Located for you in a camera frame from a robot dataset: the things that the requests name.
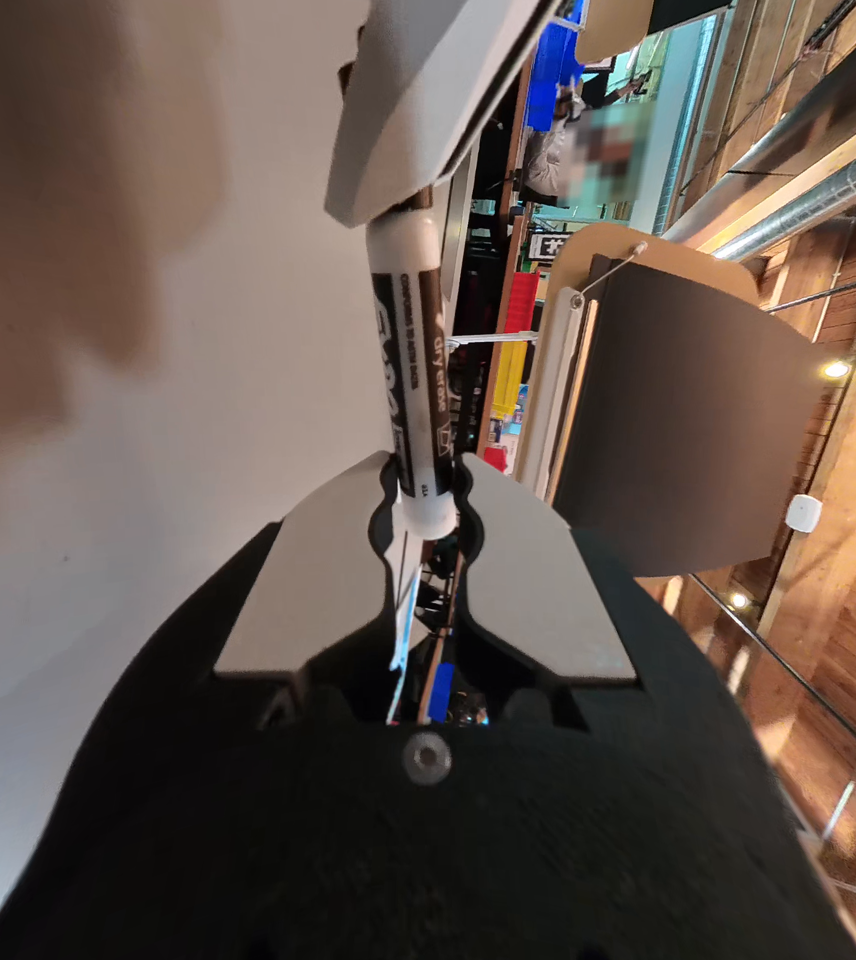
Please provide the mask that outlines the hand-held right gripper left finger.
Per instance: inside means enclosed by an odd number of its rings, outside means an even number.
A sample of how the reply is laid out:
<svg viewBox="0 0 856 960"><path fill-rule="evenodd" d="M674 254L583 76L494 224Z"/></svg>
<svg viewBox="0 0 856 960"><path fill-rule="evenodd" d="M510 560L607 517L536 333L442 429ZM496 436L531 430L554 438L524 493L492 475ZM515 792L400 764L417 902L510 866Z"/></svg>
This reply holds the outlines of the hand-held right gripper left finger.
<svg viewBox="0 0 856 960"><path fill-rule="evenodd" d="M373 631L373 670L388 676L406 561L390 454L376 451L283 519L215 672L292 677L339 642Z"/></svg>

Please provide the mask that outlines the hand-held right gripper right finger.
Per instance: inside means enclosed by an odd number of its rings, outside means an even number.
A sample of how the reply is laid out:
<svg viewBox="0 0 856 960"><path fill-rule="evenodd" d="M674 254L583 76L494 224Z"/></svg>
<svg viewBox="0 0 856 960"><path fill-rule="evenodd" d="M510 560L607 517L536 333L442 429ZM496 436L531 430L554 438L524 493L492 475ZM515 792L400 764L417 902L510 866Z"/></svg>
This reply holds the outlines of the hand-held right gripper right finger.
<svg viewBox="0 0 856 960"><path fill-rule="evenodd" d="M459 462L466 548L463 607L480 634L570 685L634 685L626 646L571 527L475 454Z"/></svg>

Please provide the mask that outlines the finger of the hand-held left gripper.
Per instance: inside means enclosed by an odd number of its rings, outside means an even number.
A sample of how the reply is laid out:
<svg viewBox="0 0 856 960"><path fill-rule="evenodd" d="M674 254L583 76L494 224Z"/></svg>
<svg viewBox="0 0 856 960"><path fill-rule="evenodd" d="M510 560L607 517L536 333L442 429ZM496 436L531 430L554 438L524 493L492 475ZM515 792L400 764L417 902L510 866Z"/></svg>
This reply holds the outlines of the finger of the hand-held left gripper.
<svg viewBox="0 0 856 960"><path fill-rule="evenodd" d="M325 210L365 226L457 170L552 1L379 1L343 94Z"/></svg>

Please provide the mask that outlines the black white dry erase marker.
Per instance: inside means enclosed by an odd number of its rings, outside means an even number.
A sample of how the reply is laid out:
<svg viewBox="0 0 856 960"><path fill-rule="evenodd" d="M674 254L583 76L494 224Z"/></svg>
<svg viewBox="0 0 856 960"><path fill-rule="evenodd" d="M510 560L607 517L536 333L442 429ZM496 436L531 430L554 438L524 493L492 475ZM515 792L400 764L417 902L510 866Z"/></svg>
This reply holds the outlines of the black white dry erase marker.
<svg viewBox="0 0 856 960"><path fill-rule="evenodd" d="M406 522L424 541L457 525L441 250L430 208L366 228L376 326Z"/></svg>

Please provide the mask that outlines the grey desk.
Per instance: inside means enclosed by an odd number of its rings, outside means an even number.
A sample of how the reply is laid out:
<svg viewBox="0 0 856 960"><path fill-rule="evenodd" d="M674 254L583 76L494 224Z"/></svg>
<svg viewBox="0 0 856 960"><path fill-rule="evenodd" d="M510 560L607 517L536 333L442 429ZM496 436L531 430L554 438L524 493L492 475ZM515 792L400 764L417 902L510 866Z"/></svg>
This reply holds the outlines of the grey desk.
<svg viewBox="0 0 856 960"><path fill-rule="evenodd" d="M0 2L0 906L133 656L389 430L323 200L369 2Z"/></svg>

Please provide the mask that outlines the blue plastic bin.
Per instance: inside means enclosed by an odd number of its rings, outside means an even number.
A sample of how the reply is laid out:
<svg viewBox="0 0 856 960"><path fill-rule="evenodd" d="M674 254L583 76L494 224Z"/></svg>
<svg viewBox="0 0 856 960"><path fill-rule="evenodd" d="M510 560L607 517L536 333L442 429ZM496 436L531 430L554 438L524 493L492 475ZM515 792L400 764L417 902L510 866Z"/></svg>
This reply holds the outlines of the blue plastic bin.
<svg viewBox="0 0 856 960"><path fill-rule="evenodd" d="M584 67L575 50L585 6L584 1L560 2L537 43L525 114L526 126L537 133L546 133L552 126L559 88L581 80Z"/></svg>

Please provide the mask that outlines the folded cardboard sheet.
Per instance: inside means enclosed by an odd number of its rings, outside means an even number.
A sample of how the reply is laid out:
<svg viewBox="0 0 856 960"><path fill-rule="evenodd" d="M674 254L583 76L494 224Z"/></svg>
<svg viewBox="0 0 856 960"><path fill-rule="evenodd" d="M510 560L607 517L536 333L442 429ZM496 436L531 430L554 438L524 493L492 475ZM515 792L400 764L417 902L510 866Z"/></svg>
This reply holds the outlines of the folded cardboard sheet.
<svg viewBox="0 0 856 960"><path fill-rule="evenodd" d="M575 58L589 66L615 58L649 33L653 1L587 1Z"/></svg>

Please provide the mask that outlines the red plastic bin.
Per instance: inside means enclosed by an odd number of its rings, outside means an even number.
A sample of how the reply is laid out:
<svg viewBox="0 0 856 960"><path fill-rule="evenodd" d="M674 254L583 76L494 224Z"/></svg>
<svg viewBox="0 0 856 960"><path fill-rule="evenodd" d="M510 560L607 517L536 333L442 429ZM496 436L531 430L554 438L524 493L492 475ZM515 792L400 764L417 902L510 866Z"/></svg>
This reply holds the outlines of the red plastic bin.
<svg viewBox="0 0 856 960"><path fill-rule="evenodd" d="M537 271L517 271L513 274L506 307L505 334L533 330L533 313L539 282L540 275Z"/></svg>

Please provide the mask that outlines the tan cardboard panel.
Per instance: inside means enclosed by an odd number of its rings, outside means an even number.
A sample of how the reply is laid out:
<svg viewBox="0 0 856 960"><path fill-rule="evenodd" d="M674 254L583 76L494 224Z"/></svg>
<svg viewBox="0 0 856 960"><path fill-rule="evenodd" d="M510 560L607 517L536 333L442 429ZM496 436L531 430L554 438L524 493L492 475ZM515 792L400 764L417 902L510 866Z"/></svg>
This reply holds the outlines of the tan cardboard panel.
<svg viewBox="0 0 856 960"><path fill-rule="evenodd" d="M584 308L599 303L596 334L626 342L630 359L665 366L703 363L723 372L817 374L822 351L759 306L746 267L709 253L599 222L572 235L554 259L535 368L562 357Z"/></svg>

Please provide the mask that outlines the silver ventilation duct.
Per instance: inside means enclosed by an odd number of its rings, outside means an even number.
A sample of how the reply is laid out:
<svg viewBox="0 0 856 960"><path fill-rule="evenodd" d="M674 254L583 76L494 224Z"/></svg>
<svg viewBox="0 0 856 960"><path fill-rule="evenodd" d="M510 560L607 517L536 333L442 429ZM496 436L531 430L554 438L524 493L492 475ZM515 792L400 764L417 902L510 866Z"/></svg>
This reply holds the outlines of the silver ventilation duct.
<svg viewBox="0 0 856 960"><path fill-rule="evenodd" d="M730 261L753 258L856 204L856 47L663 238Z"/></svg>

